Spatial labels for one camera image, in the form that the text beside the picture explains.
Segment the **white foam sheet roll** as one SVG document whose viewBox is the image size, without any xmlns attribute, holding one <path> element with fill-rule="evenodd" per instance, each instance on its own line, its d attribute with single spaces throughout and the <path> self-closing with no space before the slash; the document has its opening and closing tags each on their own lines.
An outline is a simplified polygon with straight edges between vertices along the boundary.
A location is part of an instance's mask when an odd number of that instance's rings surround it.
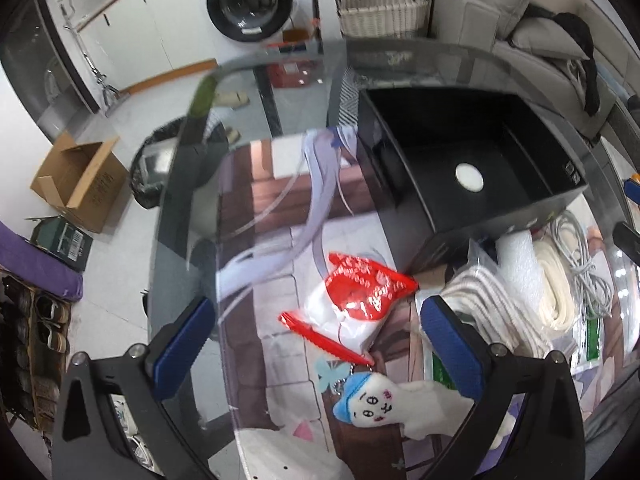
<svg viewBox="0 0 640 480">
<path fill-rule="evenodd" d="M 503 235 L 496 241 L 498 266 L 503 278 L 536 313 L 548 304 L 544 271 L 537 261 L 529 230 Z"/>
</svg>

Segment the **black garment on sofa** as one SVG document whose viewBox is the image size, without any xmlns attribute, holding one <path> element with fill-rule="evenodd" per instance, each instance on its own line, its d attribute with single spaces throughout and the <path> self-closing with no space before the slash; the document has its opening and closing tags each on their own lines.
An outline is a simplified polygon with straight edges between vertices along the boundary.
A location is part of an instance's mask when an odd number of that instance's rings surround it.
<svg viewBox="0 0 640 480">
<path fill-rule="evenodd" d="M 582 49 L 587 57 L 582 61 L 582 71 L 585 73 L 582 90 L 585 92 L 584 110 L 588 116 L 594 116 L 600 110 L 600 96 L 597 84 L 597 64 L 593 56 L 593 40 L 587 23 L 573 13 L 553 13 L 541 6 L 529 3 L 525 10 L 526 18 L 548 18 L 564 29 Z"/>
</svg>

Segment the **purple rolled mat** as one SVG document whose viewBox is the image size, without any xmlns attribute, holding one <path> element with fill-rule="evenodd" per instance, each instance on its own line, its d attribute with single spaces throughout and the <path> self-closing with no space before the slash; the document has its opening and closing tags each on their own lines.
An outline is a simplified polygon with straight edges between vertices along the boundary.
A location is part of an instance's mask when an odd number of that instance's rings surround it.
<svg viewBox="0 0 640 480">
<path fill-rule="evenodd" d="M 3 269 L 58 298 L 81 300 L 84 280 L 78 272 L 29 244 L 4 223 L 0 223 L 0 231 Z"/>
</svg>

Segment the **black cardboard box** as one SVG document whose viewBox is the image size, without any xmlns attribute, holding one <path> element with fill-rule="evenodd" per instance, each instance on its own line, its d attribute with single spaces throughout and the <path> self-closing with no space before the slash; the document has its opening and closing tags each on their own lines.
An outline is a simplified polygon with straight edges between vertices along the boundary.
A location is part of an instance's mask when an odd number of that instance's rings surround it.
<svg viewBox="0 0 640 480">
<path fill-rule="evenodd" d="M 514 93 L 362 90 L 357 158 L 396 268 L 417 274 L 469 240 L 539 229 L 585 191 L 576 160 Z"/>
</svg>

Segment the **grey sofa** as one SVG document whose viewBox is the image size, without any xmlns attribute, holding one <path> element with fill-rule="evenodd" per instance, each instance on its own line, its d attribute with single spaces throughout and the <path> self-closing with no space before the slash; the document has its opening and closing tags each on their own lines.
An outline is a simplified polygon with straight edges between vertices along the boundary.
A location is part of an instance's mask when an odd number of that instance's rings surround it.
<svg viewBox="0 0 640 480">
<path fill-rule="evenodd" d="M 639 133 L 639 48 L 608 0 L 433 0 L 431 32 L 512 65 L 587 138 Z"/>
</svg>

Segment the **anime print table mat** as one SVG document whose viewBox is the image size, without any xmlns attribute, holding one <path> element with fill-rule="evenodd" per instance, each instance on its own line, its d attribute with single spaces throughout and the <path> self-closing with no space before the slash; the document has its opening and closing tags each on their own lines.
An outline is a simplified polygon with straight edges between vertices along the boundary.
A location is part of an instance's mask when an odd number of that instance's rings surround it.
<svg viewBox="0 0 640 480">
<path fill-rule="evenodd" d="M 570 362 L 582 414 L 620 372 L 550 236 L 598 239 L 574 160 L 544 126 L 473 139 L 343 126 L 259 141 L 217 172 L 217 301 L 250 479 L 415 479 L 481 379 L 423 310 L 444 297 L 487 342 Z"/>
</svg>

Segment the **wooden shoe rack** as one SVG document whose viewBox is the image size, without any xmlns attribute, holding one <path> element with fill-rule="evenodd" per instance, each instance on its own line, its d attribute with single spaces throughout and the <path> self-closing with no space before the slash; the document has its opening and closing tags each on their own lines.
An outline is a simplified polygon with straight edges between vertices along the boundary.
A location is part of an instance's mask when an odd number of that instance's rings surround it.
<svg viewBox="0 0 640 480">
<path fill-rule="evenodd" d="M 1 411 L 50 439 L 66 358 L 70 304 L 1 272 Z"/>
</svg>

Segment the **green medicine packet large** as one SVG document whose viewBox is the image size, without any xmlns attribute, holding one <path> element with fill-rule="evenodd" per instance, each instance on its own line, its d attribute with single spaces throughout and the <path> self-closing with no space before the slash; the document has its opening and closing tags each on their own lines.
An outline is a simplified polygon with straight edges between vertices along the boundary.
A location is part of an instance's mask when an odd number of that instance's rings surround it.
<svg viewBox="0 0 640 480">
<path fill-rule="evenodd" d="M 603 363 L 604 326 L 600 318 L 580 318 L 570 334 L 575 341 L 575 349 L 570 355 L 570 372 L 573 375 Z"/>
</svg>

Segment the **beige slipper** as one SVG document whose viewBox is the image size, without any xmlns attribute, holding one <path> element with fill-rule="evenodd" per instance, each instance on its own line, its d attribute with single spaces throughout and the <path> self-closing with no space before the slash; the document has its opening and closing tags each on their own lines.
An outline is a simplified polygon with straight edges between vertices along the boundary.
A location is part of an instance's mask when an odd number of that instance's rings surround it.
<svg viewBox="0 0 640 480">
<path fill-rule="evenodd" d="M 229 107 L 236 110 L 250 102 L 250 98 L 244 91 L 217 93 L 213 100 L 213 107 Z"/>
</svg>

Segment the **striped socks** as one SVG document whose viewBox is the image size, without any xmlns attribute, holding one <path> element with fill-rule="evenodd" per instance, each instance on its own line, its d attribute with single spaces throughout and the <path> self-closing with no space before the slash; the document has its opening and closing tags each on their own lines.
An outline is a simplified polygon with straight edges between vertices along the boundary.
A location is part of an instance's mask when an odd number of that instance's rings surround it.
<svg viewBox="0 0 640 480">
<path fill-rule="evenodd" d="M 541 359 L 552 350 L 550 332 L 514 290 L 497 263 L 477 242 L 469 242 L 468 260 L 441 290 L 420 289 L 416 308 L 441 296 L 458 319 L 473 327 L 488 344 L 504 344 L 517 356 Z"/>
</svg>

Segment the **white plush toy blue hat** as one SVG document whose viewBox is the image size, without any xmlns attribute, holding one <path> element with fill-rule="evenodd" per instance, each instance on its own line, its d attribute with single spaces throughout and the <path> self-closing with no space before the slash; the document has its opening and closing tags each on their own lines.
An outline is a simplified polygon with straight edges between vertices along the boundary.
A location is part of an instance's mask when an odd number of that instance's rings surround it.
<svg viewBox="0 0 640 480">
<path fill-rule="evenodd" d="M 396 384 L 380 373 L 357 372 L 345 380 L 333 415 L 357 428 L 397 425 L 405 438 L 421 441 L 454 436 L 472 408 L 473 400 L 439 382 Z"/>
</svg>

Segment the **black trash bin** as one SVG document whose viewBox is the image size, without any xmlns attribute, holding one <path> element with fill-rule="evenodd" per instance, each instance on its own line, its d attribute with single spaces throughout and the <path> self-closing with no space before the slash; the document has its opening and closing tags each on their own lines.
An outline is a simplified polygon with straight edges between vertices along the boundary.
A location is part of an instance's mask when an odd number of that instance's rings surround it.
<svg viewBox="0 0 640 480">
<path fill-rule="evenodd" d="M 171 122 L 166 122 L 147 136 L 134 155 L 129 170 L 129 187 L 134 199 L 142 208 L 149 210 L 160 206 L 163 190 L 168 181 L 169 171 L 175 152 L 178 148 L 178 137 L 186 116 L 180 116 Z M 226 141 L 228 145 L 229 133 L 232 128 L 225 126 L 216 115 L 209 117 L 204 131 L 207 143 Z M 216 157 L 212 162 L 206 162 L 205 168 L 198 170 L 196 188 L 201 188 L 216 174 L 214 165 L 220 164 Z"/>
</svg>

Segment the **grey sofa cushion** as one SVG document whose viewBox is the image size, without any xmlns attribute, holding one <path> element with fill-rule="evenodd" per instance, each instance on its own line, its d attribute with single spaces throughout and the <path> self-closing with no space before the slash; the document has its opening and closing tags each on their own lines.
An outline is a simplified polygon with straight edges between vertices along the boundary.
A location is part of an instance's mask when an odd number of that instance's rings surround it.
<svg viewBox="0 0 640 480">
<path fill-rule="evenodd" d="M 572 37 L 548 18 L 523 18 L 514 28 L 510 44 L 541 58 L 579 61 L 587 58 Z"/>
</svg>

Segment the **white cabinet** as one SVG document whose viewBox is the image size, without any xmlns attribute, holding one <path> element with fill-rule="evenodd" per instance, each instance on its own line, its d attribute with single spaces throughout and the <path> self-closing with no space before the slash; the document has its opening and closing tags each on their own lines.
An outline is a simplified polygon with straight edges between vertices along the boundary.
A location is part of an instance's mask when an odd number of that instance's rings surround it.
<svg viewBox="0 0 640 480">
<path fill-rule="evenodd" d="M 215 59 L 198 0 L 46 0 L 56 31 L 93 96 L 96 76 L 127 90 Z"/>
</svg>

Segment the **red white balloon packet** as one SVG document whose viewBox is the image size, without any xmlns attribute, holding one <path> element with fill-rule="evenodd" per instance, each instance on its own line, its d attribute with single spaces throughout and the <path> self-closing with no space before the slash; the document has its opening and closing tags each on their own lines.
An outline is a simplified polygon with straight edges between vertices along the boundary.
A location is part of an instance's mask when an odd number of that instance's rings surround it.
<svg viewBox="0 0 640 480">
<path fill-rule="evenodd" d="M 332 252 L 331 272 L 303 306 L 307 323 L 341 347 L 368 351 L 393 306 L 416 292 L 418 283 L 375 260 Z"/>
</svg>

